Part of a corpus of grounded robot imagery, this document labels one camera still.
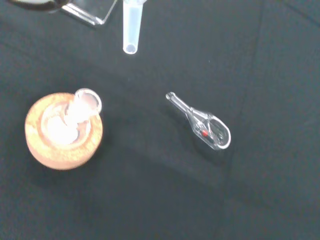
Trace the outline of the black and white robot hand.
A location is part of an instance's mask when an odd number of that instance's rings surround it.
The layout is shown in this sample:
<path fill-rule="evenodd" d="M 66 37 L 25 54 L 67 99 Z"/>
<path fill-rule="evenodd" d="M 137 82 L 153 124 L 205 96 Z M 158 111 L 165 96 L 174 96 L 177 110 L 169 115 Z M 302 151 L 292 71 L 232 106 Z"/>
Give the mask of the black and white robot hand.
<path fill-rule="evenodd" d="M 6 0 L 5 2 L 28 11 L 53 13 L 67 5 L 70 0 Z"/>

